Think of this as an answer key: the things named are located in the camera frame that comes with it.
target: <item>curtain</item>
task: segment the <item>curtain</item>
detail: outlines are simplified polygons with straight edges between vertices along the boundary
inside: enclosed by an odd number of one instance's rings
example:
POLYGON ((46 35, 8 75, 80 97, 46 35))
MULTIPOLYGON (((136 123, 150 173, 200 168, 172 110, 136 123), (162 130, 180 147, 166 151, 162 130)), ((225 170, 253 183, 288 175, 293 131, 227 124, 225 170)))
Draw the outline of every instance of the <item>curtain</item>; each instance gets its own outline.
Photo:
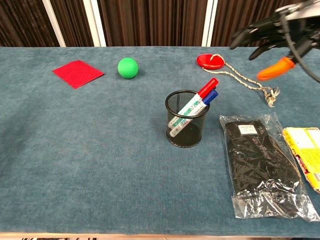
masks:
POLYGON ((0 46, 59 46, 41 0, 0 1, 0 46))
POLYGON ((107 46, 201 46, 207 0, 98 0, 107 46))
MULTIPOLYGON (((297 0, 219 0, 211 46, 229 46, 231 36, 236 31, 269 17, 282 6, 297 2, 297 0)), ((254 42, 250 46, 259 44, 260 42, 254 42)))
POLYGON ((83 0, 50 2, 66 46, 94 46, 83 0))

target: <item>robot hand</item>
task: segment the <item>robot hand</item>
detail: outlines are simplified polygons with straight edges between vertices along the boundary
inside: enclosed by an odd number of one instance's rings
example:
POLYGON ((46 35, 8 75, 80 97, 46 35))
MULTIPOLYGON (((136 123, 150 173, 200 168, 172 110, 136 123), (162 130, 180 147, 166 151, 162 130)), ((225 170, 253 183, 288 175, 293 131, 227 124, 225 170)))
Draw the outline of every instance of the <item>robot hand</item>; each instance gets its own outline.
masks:
MULTIPOLYGON (((286 11, 286 21, 288 31, 294 42, 294 47, 298 55, 302 58, 312 48, 318 48, 320 44, 320 2, 299 10, 298 4, 288 5, 277 9, 270 17, 250 24, 239 30, 232 36, 231 49, 238 46, 250 44, 255 41, 264 40, 265 43, 258 47, 250 56, 249 60, 254 60, 260 54, 272 48, 288 47, 281 17, 286 11)), ((257 74, 261 81, 278 77, 290 69, 294 68, 299 60, 290 53, 283 57, 278 63, 270 66, 257 74)))

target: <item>plastic bag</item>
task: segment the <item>plastic bag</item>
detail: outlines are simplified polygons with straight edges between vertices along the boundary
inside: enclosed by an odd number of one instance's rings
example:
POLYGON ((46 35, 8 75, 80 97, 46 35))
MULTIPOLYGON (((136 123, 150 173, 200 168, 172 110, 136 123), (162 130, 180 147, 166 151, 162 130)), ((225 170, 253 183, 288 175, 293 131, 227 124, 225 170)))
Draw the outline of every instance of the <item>plastic bag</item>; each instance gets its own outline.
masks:
POLYGON ((275 113, 220 116, 236 218, 320 221, 275 113))

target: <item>whiteboard marker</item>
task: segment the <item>whiteboard marker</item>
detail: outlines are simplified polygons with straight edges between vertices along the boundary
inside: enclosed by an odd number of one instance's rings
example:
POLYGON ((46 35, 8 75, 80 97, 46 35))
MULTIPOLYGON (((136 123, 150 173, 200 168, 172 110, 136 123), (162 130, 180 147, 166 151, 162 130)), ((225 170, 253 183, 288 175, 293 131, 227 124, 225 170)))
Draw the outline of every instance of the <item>whiteboard marker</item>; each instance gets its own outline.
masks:
MULTIPOLYGON (((201 88, 198 93, 196 93, 193 98, 178 112, 179 115, 187 116, 196 105, 198 105, 201 100, 207 96, 212 89, 216 87, 218 84, 218 80, 216 78, 212 78, 210 81, 207 82, 206 85, 204 85, 203 88, 201 88)), ((178 116, 175 116, 171 119, 171 121, 168 123, 168 127, 173 129, 178 123, 180 123, 185 118, 180 118, 178 116)))
MULTIPOLYGON (((218 92, 216 90, 212 90, 205 98, 199 102, 197 106, 188 114, 188 116, 196 116, 216 97, 218 96, 218 92)), ((170 136, 175 137, 178 133, 181 132, 182 129, 185 128, 193 119, 192 118, 184 118, 178 125, 176 125, 171 131, 170 136)))

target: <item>yellow package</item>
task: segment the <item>yellow package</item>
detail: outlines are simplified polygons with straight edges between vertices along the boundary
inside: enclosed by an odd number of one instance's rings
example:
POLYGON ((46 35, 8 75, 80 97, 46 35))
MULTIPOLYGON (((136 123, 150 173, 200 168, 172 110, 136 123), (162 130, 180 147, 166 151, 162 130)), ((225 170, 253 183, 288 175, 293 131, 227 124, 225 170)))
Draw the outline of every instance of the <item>yellow package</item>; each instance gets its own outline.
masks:
POLYGON ((320 194, 320 130, 317 127, 287 127, 283 136, 305 178, 320 194))

